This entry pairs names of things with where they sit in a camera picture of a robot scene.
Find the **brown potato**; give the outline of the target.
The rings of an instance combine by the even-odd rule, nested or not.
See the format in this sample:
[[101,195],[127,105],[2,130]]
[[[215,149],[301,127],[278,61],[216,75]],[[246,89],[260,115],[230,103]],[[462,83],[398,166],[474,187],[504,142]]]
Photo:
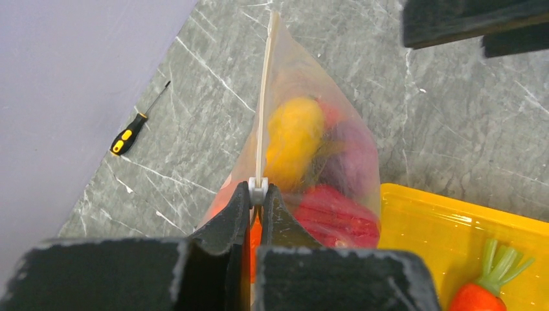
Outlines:
[[280,190],[294,192],[322,141],[322,109],[310,97],[288,100],[272,113],[268,132],[264,176]]

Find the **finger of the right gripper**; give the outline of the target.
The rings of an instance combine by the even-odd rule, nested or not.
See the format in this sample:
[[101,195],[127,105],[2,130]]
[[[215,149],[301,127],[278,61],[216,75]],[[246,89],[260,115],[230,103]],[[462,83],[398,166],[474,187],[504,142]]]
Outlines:
[[480,37],[486,58],[547,50],[548,1],[407,1],[401,33],[411,49]]

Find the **purple onion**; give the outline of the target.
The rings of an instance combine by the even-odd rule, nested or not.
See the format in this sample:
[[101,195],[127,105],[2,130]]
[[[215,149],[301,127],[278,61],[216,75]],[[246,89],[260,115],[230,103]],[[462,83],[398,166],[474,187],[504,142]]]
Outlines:
[[375,141],[361,120],[336,124],[327,134],[330,144],[319,183],[349,198],[365,198],[379,191],[379,163]]

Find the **red bell pepper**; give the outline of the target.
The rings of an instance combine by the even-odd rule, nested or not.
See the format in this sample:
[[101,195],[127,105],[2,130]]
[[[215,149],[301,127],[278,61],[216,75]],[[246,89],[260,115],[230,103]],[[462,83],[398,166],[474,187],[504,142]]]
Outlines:
[[375,248],[379,242],[378,217],[328,185],[308,189],[293,216],[329,248]]

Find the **clear zip top bag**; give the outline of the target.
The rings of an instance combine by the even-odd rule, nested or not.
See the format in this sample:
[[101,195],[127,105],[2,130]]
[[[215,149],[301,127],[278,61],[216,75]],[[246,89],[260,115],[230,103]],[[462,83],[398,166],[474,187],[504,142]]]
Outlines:
[[204,221],[237,184],[269,182],[328,248],[375,248],[381,232],[377,147],[335,81],[271,12],[252,131]]

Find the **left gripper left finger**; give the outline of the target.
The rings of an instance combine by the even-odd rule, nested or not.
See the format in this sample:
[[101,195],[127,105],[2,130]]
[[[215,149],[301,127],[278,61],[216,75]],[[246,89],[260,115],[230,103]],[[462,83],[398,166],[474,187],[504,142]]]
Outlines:
[[2,310],[249,310],[245,250],[189,236],[57,238],[19,261]]

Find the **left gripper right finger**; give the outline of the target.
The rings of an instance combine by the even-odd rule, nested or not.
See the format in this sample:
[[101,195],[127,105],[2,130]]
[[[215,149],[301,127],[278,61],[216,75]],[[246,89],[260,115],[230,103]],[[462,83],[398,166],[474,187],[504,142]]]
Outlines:
[[270,185],[256,251],[256,310],[441,310],[432,275],[415,253],[322,247]]

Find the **orange pumpkin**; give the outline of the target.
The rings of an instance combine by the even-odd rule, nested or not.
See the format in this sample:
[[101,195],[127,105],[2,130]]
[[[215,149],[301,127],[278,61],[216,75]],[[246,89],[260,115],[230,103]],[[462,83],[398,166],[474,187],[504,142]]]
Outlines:
[[260,242],[260,229],[250,229],[249,243],[245,242],[249,230],[249,191],[248,186],[239,186],[239,181],[226,182],[214,198],[209,210],[212,217],[205,226],[208,238],[205,243],[211,251],[221,252],[233,242],[241,242],[245,250],[245,260],[249,265],[250,283],[256,283],[256,255]]

